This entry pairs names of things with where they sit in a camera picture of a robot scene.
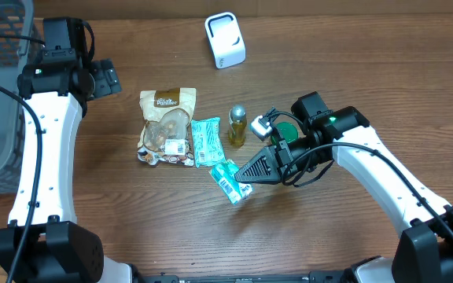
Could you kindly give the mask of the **green white Knorr jar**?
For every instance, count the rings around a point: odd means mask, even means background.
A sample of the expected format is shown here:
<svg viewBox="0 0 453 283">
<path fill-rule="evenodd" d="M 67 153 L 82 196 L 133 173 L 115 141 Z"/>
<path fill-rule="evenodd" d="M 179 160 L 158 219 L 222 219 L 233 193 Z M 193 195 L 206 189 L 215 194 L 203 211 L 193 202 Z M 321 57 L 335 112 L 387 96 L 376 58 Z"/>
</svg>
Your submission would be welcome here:
<svg viewBox="0 0 453 283">
<path fill-rule="evenodd" d="M 298 130 L 291 123 L 272 123 L 271 126 L 274 128 L 270 136 L 272 145 L 279 145 L 282 140 L 284 140 L 286 144 L 289 144 L 299 138 Z"/>
</svg>

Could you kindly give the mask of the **green tissue pack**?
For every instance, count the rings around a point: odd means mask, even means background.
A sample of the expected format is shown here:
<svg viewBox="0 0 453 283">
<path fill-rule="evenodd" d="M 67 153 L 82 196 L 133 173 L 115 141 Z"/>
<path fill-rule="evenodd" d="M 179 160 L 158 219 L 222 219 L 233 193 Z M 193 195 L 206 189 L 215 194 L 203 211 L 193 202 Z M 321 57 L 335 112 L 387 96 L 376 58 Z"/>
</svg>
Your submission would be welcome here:
<svg viewBox="0 0 453 283">
<path fill-rule="evenodd" d="M 241 183 L 235 179 L 234 176 L 238 171 L 239 167 L 231 159 L 216 164 L 209 171 L 216 184 L 226 194 L 233 205 L 241 200 L 247 199 L 254 191 L 251 184 Z"/>
</svg>

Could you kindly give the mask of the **teal wet wipes packet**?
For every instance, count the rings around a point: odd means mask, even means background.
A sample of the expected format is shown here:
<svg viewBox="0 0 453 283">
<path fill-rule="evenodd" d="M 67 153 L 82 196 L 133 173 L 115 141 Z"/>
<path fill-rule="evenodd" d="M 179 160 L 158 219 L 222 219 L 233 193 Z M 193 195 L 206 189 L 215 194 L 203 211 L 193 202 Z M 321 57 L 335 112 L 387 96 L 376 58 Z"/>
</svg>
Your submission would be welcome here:
<svg viewBox="0 0 453 283">
<path fill-rule="evenodd" d="M 195 166 L 212 167 L 226 160 L 220 140 L 220 118 L 191 121 Z"/>
</svg>

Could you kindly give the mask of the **yellow Vim bottle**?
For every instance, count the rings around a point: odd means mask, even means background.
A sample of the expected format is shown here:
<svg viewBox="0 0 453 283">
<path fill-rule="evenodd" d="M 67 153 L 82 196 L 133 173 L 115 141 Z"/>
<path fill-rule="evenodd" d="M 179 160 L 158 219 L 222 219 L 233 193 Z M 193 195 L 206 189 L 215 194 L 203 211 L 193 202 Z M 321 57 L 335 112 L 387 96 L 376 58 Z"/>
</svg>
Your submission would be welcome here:
<svg viewBox="0 0 453 283">
<path fill-rule="evenodd" d="M 228 138 L 232 146 L 241 147 L 245 143 L 247 127 L 246 110 L 242 105 L 234 105 L 229 112 Z"/>
</svg>

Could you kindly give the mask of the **brown white snack bag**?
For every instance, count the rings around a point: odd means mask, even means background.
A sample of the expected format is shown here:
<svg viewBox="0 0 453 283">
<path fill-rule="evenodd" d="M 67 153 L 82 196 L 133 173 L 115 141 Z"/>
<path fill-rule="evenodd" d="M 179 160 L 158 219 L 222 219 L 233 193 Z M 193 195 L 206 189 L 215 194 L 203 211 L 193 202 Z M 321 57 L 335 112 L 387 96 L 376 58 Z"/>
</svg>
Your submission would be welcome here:
<svg viewBox="0 0 453 283">
<path fill-rule="evenodd" d="M 190 123 L 197 90 L 143 90 L 139 95 L 144 126 L 138 142 L 138 159 L 150 166 L 161 162 L 194 165 L 190 148 Z"/>
</svg>

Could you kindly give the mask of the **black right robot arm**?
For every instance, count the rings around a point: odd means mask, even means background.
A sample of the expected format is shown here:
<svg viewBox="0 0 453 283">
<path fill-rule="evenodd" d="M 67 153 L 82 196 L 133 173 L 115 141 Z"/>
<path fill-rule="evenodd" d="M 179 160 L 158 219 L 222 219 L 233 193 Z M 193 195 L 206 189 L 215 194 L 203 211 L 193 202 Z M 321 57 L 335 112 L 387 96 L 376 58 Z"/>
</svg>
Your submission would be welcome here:
<svg viewBox="0 0 453 283">
<path fill-rule="evenodd" d="M 317 271 L 310 282 L 453 282 L 453 205 L 422 184 L 378 137 L 356 108 L 329 109 L 316 92 L 299 97 L 288 117 L 303 137 L 288 142 L 276 108 L 256 117 L 252 132 L 272 137 L 239 169 L 242 183 L 300 186 L 318 165 L 337 164 L 355 177 L 389 217 L 399 237 L 392 258 L 374 256 L 343 271 Z"/>
</svg>

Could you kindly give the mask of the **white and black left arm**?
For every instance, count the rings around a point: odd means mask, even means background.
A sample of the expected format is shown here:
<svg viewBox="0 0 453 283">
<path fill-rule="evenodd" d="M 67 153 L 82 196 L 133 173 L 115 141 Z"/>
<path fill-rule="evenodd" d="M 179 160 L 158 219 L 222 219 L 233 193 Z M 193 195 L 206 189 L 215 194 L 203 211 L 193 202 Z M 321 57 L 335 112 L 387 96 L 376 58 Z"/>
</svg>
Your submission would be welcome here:
<svg viewBox="0 0 453 283">
<path fill-rule="evenodd" d="M 10 282 L 138 282 L 138 270 L 107 257 L 77 223 L 72 193 L 76 134 L 87 104 L 120 92 L 112 62 L 94 59 L 94 33 L 71 17 L 43 22 L 45 38 L 13 94 L 24 110 L 20 182 L 0 229 L 0 266 Z"/>
</svg>

